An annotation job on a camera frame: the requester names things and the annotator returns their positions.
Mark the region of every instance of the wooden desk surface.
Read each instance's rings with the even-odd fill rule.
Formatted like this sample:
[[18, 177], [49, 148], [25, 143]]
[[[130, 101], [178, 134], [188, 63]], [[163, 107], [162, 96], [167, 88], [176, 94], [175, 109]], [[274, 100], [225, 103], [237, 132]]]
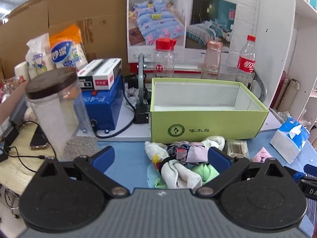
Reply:
[[[27, 156], [54, 156], [53, 150], [49, 146], [46, 149], [31, 150], [30, 141], [36, 129], [36, 125], [28, 123], [19, 129], [19, 136], [15, 139], [11, 146], [16, 146], [19, 155]], [[10, 155], [16, 155], [15, 149], [10, 151]], [[44, 160], [39, 158], [21, 158], [22, 162], [35, 171], [39, 169]], [[12, 190], [17, 194], [22, 194], [26, 186], [31, 181], [35, 173], [27, 170], [18, 158], [9, 157], [0, 163], [0, 184]]]

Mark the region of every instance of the bedroom picture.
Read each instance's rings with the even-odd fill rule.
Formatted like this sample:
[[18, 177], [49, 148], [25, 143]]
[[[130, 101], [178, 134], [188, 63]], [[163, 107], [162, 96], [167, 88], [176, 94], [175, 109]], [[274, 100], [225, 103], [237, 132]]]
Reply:
[[236, 5], [224, 0], [193, 0], [185, 48], [207, 49], [209, 40], [223, 43], [223, 53], [229, 52]]
[[151, 46], [158, 38], [184, 43], [184, 0], [129, 0], [128, 45]]

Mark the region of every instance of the water bottle with red lid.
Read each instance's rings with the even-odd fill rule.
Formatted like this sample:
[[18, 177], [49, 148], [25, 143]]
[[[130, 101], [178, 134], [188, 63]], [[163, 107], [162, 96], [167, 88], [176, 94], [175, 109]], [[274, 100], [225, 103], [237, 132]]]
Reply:
[[159, 38], [155, 41], [154, 77], [172, 78], [174, 76], [175, 44], [176, 40], [171, 38]]
[[254, 76], [254, 65], [256, 63], [254, 53], [256, 37], [248, 35], [247, 39], [247, 44], [242, 48], [239, 56], [237, 81], [242, 82], [247, 88], [250, 88]]

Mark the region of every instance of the paper towel package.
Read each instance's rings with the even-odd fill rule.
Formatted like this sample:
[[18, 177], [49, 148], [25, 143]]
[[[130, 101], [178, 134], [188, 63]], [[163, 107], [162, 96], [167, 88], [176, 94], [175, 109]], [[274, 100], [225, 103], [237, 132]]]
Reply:
[[309, 138], [309, 131], [290, 117], [274, 134], [270, 144], [291, 164]]

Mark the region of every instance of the smartphone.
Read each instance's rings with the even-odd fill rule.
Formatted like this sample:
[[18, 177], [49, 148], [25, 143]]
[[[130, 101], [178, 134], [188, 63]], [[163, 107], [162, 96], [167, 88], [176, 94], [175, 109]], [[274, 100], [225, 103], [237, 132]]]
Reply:
[[48, 144], [49, 142], [47, 140], [47, 137], [45, 136], [42, 128], [38, 125], [30, 142], [30, 148], [45, 149]]

